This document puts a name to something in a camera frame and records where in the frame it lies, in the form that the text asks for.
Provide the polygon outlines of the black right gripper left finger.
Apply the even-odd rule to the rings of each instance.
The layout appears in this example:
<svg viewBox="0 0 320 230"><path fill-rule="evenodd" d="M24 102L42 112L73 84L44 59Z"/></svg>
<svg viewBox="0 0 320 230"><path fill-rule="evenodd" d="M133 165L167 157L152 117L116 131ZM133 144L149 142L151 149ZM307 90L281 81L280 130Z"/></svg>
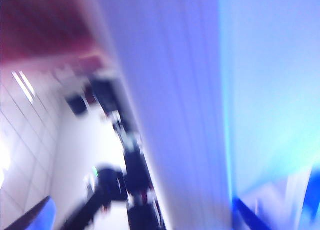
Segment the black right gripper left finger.
<svg viewBox="0 0 320 230"><path fill-rule="evenodd" d="M6 230L52 230L56 214L56 204L51 196L47 196L10 224Z"/></svg>

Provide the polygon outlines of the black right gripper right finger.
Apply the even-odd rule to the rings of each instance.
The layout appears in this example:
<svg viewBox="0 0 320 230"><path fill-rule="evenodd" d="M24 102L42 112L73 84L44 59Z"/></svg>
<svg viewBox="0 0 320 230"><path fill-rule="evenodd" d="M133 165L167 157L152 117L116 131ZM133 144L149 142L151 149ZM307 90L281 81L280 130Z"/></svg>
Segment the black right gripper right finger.
<svg viewBox="0 0 320 230"><path fill-rule="evenodd" d="M238 214L250 230L270 230L250 208L239 198L235 197L232 201L233 213Z"/></svg>

